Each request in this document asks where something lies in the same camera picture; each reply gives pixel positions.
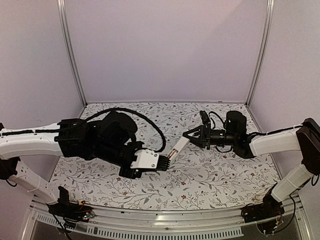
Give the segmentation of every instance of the white wall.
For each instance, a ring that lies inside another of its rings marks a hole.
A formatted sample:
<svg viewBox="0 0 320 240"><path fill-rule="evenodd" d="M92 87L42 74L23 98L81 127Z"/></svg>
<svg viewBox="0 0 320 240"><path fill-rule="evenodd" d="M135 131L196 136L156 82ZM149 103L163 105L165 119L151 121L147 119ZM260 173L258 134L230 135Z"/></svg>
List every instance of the white wall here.
<svg viewBox="0 0 320 240"><path fill-rule="evenodd" d="M82 109L63 40L57 2L0 3L0 122L28 128L77 117ZM49 178L54 157L25 162ZM32 194L0 181L0 239L20 238Z"/></svg>
<svg viewBox="0 0 320 240"><path fill-rule="evenodd" d="M312 117L320 124L320 2L275 1L271 32L251 110L264 131L300 124ZM299 164L298 152L275 155L286 175ZM300 197L314 239L320 239L320 184Z"/></svg>
<svg viewBox="0 0 320 240"><path fill-rule="evenodd" d="M88 102L245 102L266 0L68 0Z"/></svg>

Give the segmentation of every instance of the vertical metal pole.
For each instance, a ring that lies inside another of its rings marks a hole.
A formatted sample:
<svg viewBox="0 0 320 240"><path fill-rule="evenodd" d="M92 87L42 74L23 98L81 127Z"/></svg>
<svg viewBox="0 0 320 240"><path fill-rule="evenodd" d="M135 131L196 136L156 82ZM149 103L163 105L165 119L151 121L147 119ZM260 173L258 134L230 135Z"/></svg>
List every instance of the vertical metal pole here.
<svg viewBox="0 0 320 240"><path fill-rule="evenodd" d="M58 4L58 11L59 11L59 16L60 16L60 23L61 23L64 43L65 43L65 48L66 48L66 52L68 54L74 83L75 83L76 89L78 91L81 103L83 104L83 106L86 106L87 100L86 100L84 89L83 89L83 86L82 86L82 83L80 80L80 76L79 76L79 72L78 72L78 68L77 68L77 64L76 64L76 59L75 59L74 51L73 51L72 44L71 44L71 38L70 38L68 21L67 21L67 14L66 14L66 7L65 7L65 0L57 0L57 4Z"/></svg>
<svg viewBox="0 0 320 240"><path fill-rule="evenodd" d="M266 8L266 15L265 15L265 22L264 22L264 29L263 29L263 35L262 35L262 41L260 45L260 51L258 55L258 59L255 65L254 73L253 73L253 78L250 86L250 91L249 94L246 98L245 104L249 107L252 103L257 83L259 80L259 75L262 69L262 64L264 61L266 49L267 49L267 43L268 43L268 37L270 33L270 28L271 28L271 22L272 22L272 16L274 13L274 5L275 5L275 0L268 0L267 2L267 8Z"/></svg>

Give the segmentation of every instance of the wire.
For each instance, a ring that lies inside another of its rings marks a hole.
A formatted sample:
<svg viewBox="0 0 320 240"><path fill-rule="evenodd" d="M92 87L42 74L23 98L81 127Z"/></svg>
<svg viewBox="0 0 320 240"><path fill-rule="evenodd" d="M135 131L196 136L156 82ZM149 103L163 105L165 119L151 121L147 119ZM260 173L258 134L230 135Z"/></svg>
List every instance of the wire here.
<svg viewBox="0 0 320 240"><path fill-rule="evenodd" d="M314 187L315 185L317 185L318 181L319 181L319 175L316 176L316 180L314 182L314 177L316 175L314 175L312 178L311 178L311 185Z"/></svg>
<svg viewBox="0 0 320 240"><path fill-rule="evenodd" d="M11 187L15 188L18 184L16 183L15 185L13 185L12 183L10 183L7 179L5 180L7 184L9 184Z"/></svg>
<svg viewBox="0 0 320 240"><path fill-rule="evenodd" d="M109 113L111 111L127 112L127 113L130 113L130 114L136 115L136 116L140 117L141 119L145 120L147 123L149 123L158 132L158 134L160 135L161 140L162 140L161 148L159 150L155 150L155 152L156 153L160 153L163 150L165 150L167 142L166 142L165 135L160 130L160 128L152 120L150 120L148 117L146 117L145 115L143 115L143 114L141 114L141 113L139 113L139 112L137 112L135 110L127 109L127 108L124 108L124 107L112 107L112 108L108 108L108 109L99 111L99 112L87 117L86 119L84 119L84 121L82 121L82 122L80 122L78 124L75 124L75 125L70 126L70 127L62 128L62 129L36 129L36 130L29 129L29 130L22 130L22 131L10 131L10 132L2 133L1 136L20 135L20 134L37 134L37 133L61 133L61 132L65 132L65 131L69 131L69 130L78 128L79 126L87 123L88 121L90 121L90 120L92 120L92 119L94 119L96 117L99 117L102 114Z"/></svg>
<svg viewBox="0 0 320 240"><path fill-rule="evenodd" d="M222 154L226 154L226 153L230 153L232 150L233 150L233 147L231 146L229 150L227 151L221 151L219 148L218 148L218 145L215 145L215 149L219 152L219 153L222 153Z"/></svg>
<svg viewBox="0 0 320 240"><path fill-rule="evenodd" d="M257 132L257 131L254 131L254 132L251 132L248 134L248 136L252 136L252 135L257 135L257 136L266 136L266 135L269 135L269 134L277 134L277 133L281 133L283 131L287 131L287 130L292 130L292 129L297 129L297 128L302 128L303 125L298 125L298 126L292 126L292 127L288 127L288 128L282 128L282 129L278 129L278 130L275 130L275 131L269 131L269 132Z"/></svg>
<svg viewBox="0 0 320 240"><path fill-rule="evenodd" d="M62 223L58 220L58 218L52 214L52 216L54 217L54 219L57 221L57 223L59 224L59 226L61 227L61 229L64 232L64 235L68 238L68 240L72 240L71 237L69 236L69 234L67 233L67 229L65 226L62 225Z"/></svg>
<svg viewBox="0 0 320 240"><path fill-rule="evenodd" d="M294 200L294 198L291 196L291 194L289 195L289 197L291 198L291 200L293 201L293 214L292 214L292 217L291 217L291 219L290 219L290 221L288 222L288 224L287 225L285 225L283 228L281 228L280 230L278 230L278 231L275 231L274 233L276 234L276 233L279 233L279 232L282 232L283 230L285 230L290 224L291 224L291 222L294 220L294 218L295 218L295 215L296 215L296 202L295 202L295 200Z"/></svg>
<svg viewBox="0 0 320 240"><path fill-rule="evenodd" d="M92 211L75 211L75 213L91 213Z"/></svg>
<svg viewBox="0 0 320 240"><path fill-rule="evenodd" d="M81 219L74 220L74 219L69 219L66 217L63 217L63 220L64 220L64 225L67 225L71 228L75 228L77 226L77 223L82 221Z"/></svg>
<svg viewBox="0 0 320 240"><path fill-rule="evenodd" d="M281 229L278 230L278 231L274 231L272 234L264 234L264 230L263 230L263 229L260 229L260 228L258 227L258 224L256 224L256 227L258 228L259 232L261 232L263 235L267 235L267 236L268 236L268 235L273 235L273 234L282 232L283 230L285 230L285 229L291 224L291 222L294 220L295 215L296 215L296 202L295 202L294 198L291 196L291 194L289 195L289 197L290 197L291 200L293 201L293 214L292 214L292 217L291 217L290 221L287 223L287 225L285 225L283 228L281 228Z"/></svg>
<svg viewBox="0 0 320 240"><path fill-rule="evenodd" d="M215 120L213 120L212 117L210 117L210 119L211 119L211 121L212 121L212 123L213 123L213 127L211 127L211 129L213 130L213 129L216 128L216 122L215 122Z"/></svg>
<svg viewBox="0 0 320 240"><path fill-rule="evenodd" d="M211 112L209 112L209 115L210 115L210 114L216 115L216 116L220 119L220 121L222 122L222 124L223 124L223 125L225 124L224 120L222 119L222 117L219 116L218 113L216 113L215 111L211 111Z"/></svg>
<svg viewBox="0 0 320 240"><path fill-rule="evenodd" d="M138 152L139 150L146 150L146 149L148 149L148 148L146 148L146 147L139 147L139 148L137 148L137 149L135 150L135 152Z"/></svg>
<svg viewBox="0 0 320 240"><path fill-rule="evenodd" d="M285 220L285 217L281 214L281 212L278 211L278 214L280 215L280 218L279 218L278 222L279 222L281 219Z"/></svg>

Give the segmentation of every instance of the patterned table surface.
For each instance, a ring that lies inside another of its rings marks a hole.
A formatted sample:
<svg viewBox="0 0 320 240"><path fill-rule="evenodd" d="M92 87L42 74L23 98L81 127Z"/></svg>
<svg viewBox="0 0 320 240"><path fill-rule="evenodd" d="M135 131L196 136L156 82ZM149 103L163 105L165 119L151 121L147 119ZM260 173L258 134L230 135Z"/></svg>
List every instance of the patterned table surface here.
<svg viewBox="0 0 320 240"><path fill-rule="evenodd" d="M200 110L215 111L225 119L230 110L247 117L248 133L257 128L243 104L216 103L95 103L89 104L82 118L98 111L123 107L136 110L164 132L164 154L188 129L201 124ZM144 120L128 113L137 123L137 140L150 149L159 149L161 138ZM217 128L222 128L215 120ZM100 159L61 157L51 182L69 190L74 201L85 200L99 206L143 210L200 210L227 208L260 202L279 176L272 158L263 155L242 159L233 152L219 153L189 144L166 172L143 173L140 179L118 176L119 167Z"/></svg>

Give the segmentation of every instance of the black cable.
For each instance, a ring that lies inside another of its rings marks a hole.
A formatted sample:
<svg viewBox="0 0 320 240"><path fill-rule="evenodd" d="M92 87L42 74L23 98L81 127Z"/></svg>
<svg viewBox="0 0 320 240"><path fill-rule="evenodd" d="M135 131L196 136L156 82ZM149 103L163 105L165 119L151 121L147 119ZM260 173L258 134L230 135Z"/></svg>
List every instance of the black cable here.
<svg viewBox="0 0 320 240"><path fill-rule="evenodd" d="M2 136L19 135L19 134L37 134L37 133L61 133L61 132L65 132L65 131L69 131L69 130L75 129L75 128L87 123L88 121L90 121L90 120L92 120L92 119L94 119L96 117L99 117L102 114L109 113L111 111L127 112L127 113L130 113L130 114L136 115L136 116L142 118L143 120L145 120L147 123L149 123L159 133L159 135L161 137L161 140L162 140L161 148L159 150L155 150L155 152L156 153L160 153L163 150L165 150L167 142L166 142L165 135L160 130L160 128L152 120L150 120L148 117L146 117L145 115L143 115L143 114L141 114L141 113L139 113L139 112L137 112L135 110L127 109L127 108L124 108L124 107L112 107L112 108L108 108L108 109L99 111L99 112L87 117L86 119L84 119L83 122L80 122L80 123L75 124L73 126L62 128L62 129L36 129L35 131L33 131L33 130L11 131L11 132L2 133Z"/></svg>
<svg viewBox="0 0 320 240"><path fill-rule="evenodd" d="M294 220L294 218L295 218L295 215L296 215L296 202L295 202L294 198L291 196L291 194L289 195L289 197L290 197L291 200L293 201L293 214L292 214L292 217L291 217L290 221L288 222L288 224L287 224L285 227L281 228L280 230L275 231L275 232L274 232L275 234L276 234L276 233L280 233L280 232L282 232L283 230L285 230L285 229L291 224L291 222L292 222L292 221Z"/></svg>
<svg viewBox="0 0 320 240"><path fill-rule="evenodd" d="M146 149L148 149L148 148L146 148L146 147L139 147L139 148L137 148L135 151L137 152L137 151L139 151L139 150L146 150Z"/></svg>
<svg viewBox="0 0 320 240"><path fill-rule="evenodd" d="M227 151L221 151L219 148L218 148L218 145L215 145L215 149L219 152L219 153L222 153L222 154L226 154L226 153L230 153L232 150L233 150L233 147L231 146L229 150Z"/></svg>
<svg viewBox="0 0 320 240"><path fill-rule="evenodd" d="M77 226L77 223L82 221L82 219L73 220L73 219L68 219L68 218L65 218L65 217L63 217L63 220L64 220L64 225L67 225L67 226L69 226L71 228L75 228Z"/></svg>
<svg viewBox="0 0 320 240"><path fill-rule="evenodd" d="M296 128L302 128L302 127L303 127L303 125L298 125L298 126L282 128L282 129L278 129L278 130L275 130L275 131L269 131L269 132L257 132L257 131L254 131L254 132L249 133L248 136L252 136L252 135L266 136L266 135L269 135L269 134L277 134L277 133L281 133L283 131L292 130L292 129L296 129Z"/></svg>
<svg viewBox="0 0 320 240"><path fill-rule="evenodd" d="M311 185L314 187L315 185L317 185L318 181L319 181L319 175L316 176L316 180L314 182L314 177L315 175L311 178Z"/></svg>
<svg viewBox="0 0 320 240"><path fill-rule="evenodd" d="M216 113L215 111L211 111L211 112L209 112L209 115L210 115L210 114L216 115L216 116L220 119L220 121L222 122L222 124L223 124L223 125L225 124L224 120L222 119L222 117L219 116L218 113Z"/></svg>
<svg viewBox="0 0 320 240"><path fill-rule="evenodd" d="M61 227L62 231L64 232L64 235L68 238L68 240L72 240L71 237L69 236L69 234L67 233L66 227L61 224L61 222L58 220L58 218L54 214L52 214L52 216L57 221L57 223Z"/></svg>
<svg viewBox="0 0 320 240"><path fill-rule="evenodd" d="M10 183L7 179L5 180L7 184L9 184L11 187L15 188L18 184L16 183L15 185L13 185L12 183Z"/></svg>

